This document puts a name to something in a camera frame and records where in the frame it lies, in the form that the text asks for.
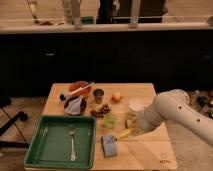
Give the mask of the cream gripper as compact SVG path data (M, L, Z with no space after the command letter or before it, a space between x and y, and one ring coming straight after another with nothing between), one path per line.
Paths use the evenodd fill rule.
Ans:
M126 115L125 126L130 130L132 136L136 136L138 134L138 124L134 114L128 113Z

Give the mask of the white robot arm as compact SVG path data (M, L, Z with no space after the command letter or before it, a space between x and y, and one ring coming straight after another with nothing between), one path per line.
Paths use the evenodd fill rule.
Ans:
M131 133L135 136L146 134L156 130L165 120L171 120L213 147L213 119L191 108L189 101L189 95L181 89L158 93L149 106L130 120Z

